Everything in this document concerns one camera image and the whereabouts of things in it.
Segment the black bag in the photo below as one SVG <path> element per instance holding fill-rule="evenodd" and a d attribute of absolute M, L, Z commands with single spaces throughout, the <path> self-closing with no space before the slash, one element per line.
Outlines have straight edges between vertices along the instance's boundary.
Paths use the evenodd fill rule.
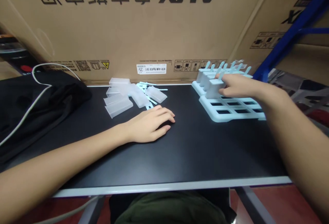
<path fill-rule="evenodd" d="M 35 77 L 52 87 L 41 96 L 18 130 L 0 146 L 0 163 L 29 147 L 92 96 L 83 82 L 65 72 L 38 72 Z M 32 75 L 0 81 L 0 142 L 46 87 L 36 83 Z"/>

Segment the hand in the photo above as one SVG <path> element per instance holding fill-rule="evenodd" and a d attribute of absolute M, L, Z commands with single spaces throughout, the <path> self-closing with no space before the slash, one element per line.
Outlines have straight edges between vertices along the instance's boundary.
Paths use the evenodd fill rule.
<path fill-rule="evenodd" d="M 175 123 L 174 117 L 172 111 L 158 105 L 118 126 L 121 126 L 121 132 L 126 134 L 126 142 L 152 142 L 166 134 L 170 125 L 158 130 L 157 128 L 167 120 Z"/>
<path fill-rule="evenodd" d="M 268 92 L 280 91 L 274 85 L 253 80 L 240 74 L 225 74 L 222 80 L 226 83 L 226 88 L 220 89 L 219 93 L 226 97 L 262 99 L 262 96 Z"/>

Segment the red floor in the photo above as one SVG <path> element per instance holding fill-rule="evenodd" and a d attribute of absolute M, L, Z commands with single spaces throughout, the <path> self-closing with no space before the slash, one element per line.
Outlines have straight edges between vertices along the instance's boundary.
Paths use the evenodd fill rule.
<path fill-rule="evenodd" d="M 321 224 L 311 207 L 294 185 L 257 187 L 253 188 L 253 190 L 276 223 Z M 108 199 L 109 197 L 107 197 L 104 202 L 104 207 L 97 224 L 109 224 L 110 222 Z M 30 224 L 52 218 L 73 210 L 86 201 L 86 198 L 48 199 L 33 211 L 16 221 L 15 224 Z M 253 223 L 235 190 L 231 190 L 231 207 L 237 213 L 236 224 Z M 59 222 L 59 224 L 76 224 L 81 215 L 82 212 Z"/>

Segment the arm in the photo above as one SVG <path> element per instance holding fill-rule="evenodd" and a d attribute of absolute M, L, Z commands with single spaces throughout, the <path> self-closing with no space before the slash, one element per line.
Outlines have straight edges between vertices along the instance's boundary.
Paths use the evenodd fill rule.
<path fill-rule="evenodd" d="M 128 142 L 150 142 L 163 136 L 175 122 L 160 105 L 126 123 L 55 149 L 0 174 L 0 223 L 10 223 L 51 196 L 75 174 L 113 149 Z"/>
<path fill-rule="evenodd" d="M 227 97 L 251 97 L 259 102 L 277 142 L 290 178 L 329 220 L 329 138 L 273 85 L 242 75 L 224 75 Z"/>

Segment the person's right hand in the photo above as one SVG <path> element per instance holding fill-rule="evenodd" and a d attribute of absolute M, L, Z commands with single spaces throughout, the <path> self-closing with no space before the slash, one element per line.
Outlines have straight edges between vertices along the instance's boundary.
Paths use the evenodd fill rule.
<path fill-rule="evenodd" d="M 225 74 L 222 78 L 226 88 L 219 93 L 231 98 L 260 98 L 268 89 L 277 91 L 279 88 L 268 83 L 253 80 L 240 74 Z"/>

